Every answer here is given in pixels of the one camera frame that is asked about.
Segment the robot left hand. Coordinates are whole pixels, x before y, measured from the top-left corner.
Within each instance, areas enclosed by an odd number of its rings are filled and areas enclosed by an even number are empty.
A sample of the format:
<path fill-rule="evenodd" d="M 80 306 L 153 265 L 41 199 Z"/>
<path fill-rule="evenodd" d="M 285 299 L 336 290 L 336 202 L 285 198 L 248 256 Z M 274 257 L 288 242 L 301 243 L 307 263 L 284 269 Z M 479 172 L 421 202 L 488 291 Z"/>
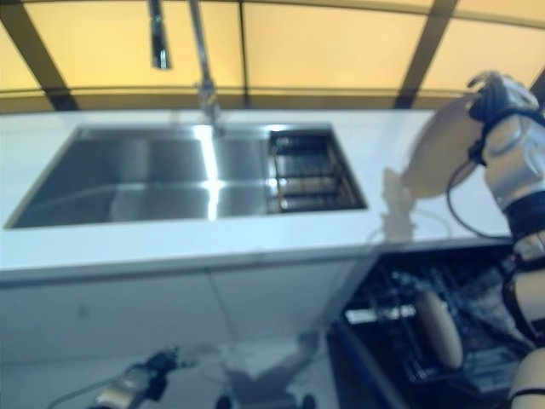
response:
<path fill-rule="evenodd" d="M 191 369 L 198 364 L 198 360 L 184 354 L 179 346 L 161 349 L 146 360 L 145 365 L 157 374 L 167 374 L 177 370 Z"/>

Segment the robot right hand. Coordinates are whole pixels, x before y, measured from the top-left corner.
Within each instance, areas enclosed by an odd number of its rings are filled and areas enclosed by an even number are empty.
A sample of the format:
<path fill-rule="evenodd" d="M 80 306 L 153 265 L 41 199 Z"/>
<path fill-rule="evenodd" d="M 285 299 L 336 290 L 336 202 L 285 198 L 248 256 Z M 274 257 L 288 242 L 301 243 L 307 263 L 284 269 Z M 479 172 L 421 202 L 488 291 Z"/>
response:
<path fill-rule="evenodd" d="M 467 104 L 468 114 L 482 124 L 489 124 L 508 112 L 540 112 L 537 98 L 508 74 L 484 71 L 470 79 L 468 87 L 475 91 Z"/>

